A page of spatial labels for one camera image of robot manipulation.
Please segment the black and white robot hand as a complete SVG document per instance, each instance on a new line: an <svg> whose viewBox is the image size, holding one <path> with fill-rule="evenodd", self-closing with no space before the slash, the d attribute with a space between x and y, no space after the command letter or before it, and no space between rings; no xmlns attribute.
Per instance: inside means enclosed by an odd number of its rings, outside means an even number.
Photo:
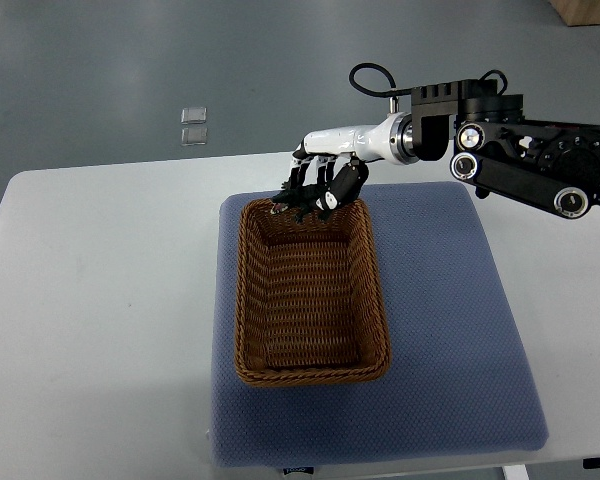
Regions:
<svg viewBox="0 0 600 480"><path fill-rule="evenodd" d="M354 202L368 179L368 165L417 161L412 146L411 116L392 113L377 126L362 125L307 134L292 153L290 174L281 190L326 185L318 205L334 212Z"/></svg>

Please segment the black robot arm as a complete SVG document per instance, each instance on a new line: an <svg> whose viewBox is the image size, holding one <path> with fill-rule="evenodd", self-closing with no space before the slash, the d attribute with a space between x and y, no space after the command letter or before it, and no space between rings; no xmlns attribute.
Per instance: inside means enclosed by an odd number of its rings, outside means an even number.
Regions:
<svg viewBox="0 0 600 480"><path fill-rule="evenodd" d="M494 79L412 88L412 151L449 164L479 198L494 193L566 219L600 206L600 125L527 120Z"/></svg>

